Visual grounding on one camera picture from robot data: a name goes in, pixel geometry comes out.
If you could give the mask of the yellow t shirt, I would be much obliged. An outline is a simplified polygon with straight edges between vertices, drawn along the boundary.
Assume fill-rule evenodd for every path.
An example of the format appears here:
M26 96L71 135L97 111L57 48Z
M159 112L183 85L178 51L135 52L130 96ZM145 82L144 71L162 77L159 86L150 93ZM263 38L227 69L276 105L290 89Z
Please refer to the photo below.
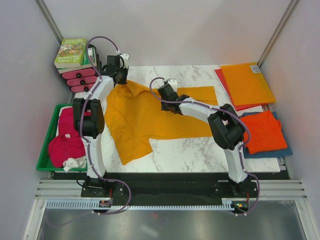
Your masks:
M106 97L104 119L123 165L150 154L150 139L173 140L212 135L207 123L161 109L161 101L133 81L116 85Z

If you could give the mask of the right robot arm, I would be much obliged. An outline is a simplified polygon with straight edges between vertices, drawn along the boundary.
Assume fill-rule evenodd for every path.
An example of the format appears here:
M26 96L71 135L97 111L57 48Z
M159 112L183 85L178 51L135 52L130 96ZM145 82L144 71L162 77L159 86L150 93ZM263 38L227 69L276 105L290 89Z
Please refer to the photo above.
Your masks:
M178 95L173 87L166 83L157 89L161 105L166 111L201 120L209 125L215 143L224 151L228 165L228 177L232 181L229 191L235 197L247 191L244 182L248 173L244 167L243 143L246 128L230 104L212 106L197 101L188 95Z

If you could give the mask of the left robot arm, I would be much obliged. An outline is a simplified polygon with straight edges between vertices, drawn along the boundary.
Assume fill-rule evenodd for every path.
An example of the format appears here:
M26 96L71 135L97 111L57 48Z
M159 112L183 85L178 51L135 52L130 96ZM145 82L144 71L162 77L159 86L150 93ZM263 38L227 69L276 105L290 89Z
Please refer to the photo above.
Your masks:
M129 57L127 53L107 56L105 71L98 74L93 87L84 97L75 98L72 102L73 125L84 145L87 176L99 179L92 185L92 191L99 197L106 196L110 191L109 183L104 181L106 167L102 155L107 96L116 85L127 83Z

